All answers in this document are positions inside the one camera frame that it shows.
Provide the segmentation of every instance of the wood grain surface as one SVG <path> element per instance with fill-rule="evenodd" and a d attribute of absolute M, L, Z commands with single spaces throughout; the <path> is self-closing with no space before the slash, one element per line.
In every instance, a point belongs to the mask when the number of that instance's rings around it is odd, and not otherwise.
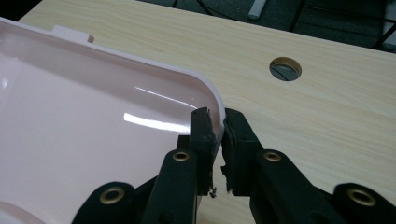
<path fill-rule="evenodd" d="M 262 145 L 286 153 L 317 187 L 371 188 L 396 204 L 396 55 L 132 0 L 43 0 L 21 19 L 62 25 L 94 43 L 197 71 L 226 107 L 243 112 Z M 269 64 L 289 57 L 300 78 L 274 78 Z M 198 223 L 254 223 L 248 198 L 225 189 L 203 198 Z"/>

